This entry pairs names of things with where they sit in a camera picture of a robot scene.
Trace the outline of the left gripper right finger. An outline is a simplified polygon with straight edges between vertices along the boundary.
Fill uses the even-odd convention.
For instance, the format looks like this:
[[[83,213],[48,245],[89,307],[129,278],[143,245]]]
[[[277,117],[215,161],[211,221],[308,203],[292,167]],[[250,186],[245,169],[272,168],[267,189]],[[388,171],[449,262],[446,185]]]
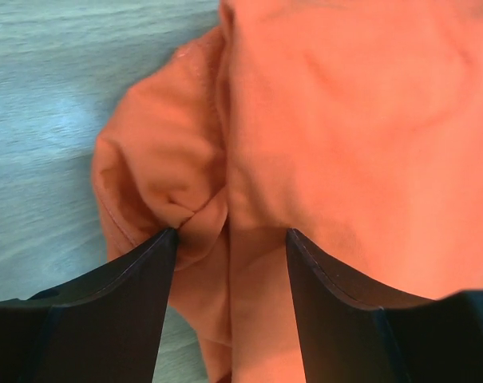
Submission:
[[[386,314],[427,299],[368,277],[297,229],[286,233],[286,255],[306,380],[410,381]]]

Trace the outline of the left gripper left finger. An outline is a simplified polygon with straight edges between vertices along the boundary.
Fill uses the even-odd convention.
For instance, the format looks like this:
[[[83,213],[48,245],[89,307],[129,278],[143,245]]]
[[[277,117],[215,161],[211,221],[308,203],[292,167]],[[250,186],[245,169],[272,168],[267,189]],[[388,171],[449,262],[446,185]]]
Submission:
[[[129,253],[29,302],[49,311],[27,382],[150,382],[178,236],[166,229]]]

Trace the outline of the orange t shirt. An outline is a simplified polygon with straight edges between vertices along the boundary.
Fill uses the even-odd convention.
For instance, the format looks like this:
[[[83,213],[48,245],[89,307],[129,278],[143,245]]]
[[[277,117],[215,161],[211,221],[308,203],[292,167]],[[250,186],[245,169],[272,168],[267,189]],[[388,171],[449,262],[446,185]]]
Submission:
[[[222,1],[134,85],[92,182],[109,259],[180,234],[211,382],[305,379],[294,227],[387,285],[483,289],[483,1]]]

